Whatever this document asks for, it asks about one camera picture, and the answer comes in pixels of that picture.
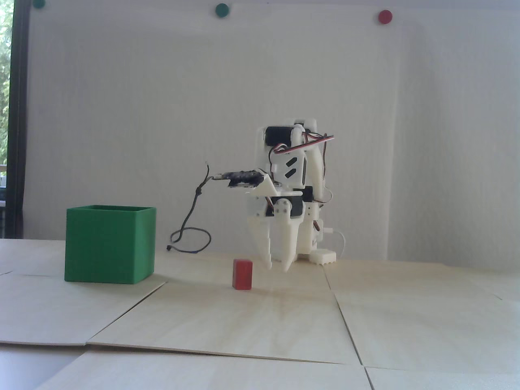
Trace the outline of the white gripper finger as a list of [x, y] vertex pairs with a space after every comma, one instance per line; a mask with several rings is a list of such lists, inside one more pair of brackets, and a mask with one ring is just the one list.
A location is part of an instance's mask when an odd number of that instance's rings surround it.
[[280, 198], [274, 203], [274, 220], [281, 240], [279, 258], [284, 272], [289, 270], [297, 256], [297, 237], [301, 215], [291, 216], [292, 210], [292, 203], [287, 198]]
[[248, 217], [247, 224], [259, 259], [264, 264], [266, 269], [271, 270], [271, 223], [269, 219], [265, 217]]

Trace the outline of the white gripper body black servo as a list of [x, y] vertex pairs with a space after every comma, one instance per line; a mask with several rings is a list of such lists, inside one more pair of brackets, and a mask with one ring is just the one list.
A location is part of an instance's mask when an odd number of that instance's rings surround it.
[[255, 187], [246, 195], [246, 210], [248, 217], [265, 217], [274, 220], [274, 203], [280, 198], [287, 198], [292, 203], [291, 216], [301, 215], [301, 223], [309, 220], [317, 221], [317, 204], [304, 201], [301, 190], [288, 191], [279, 188]]

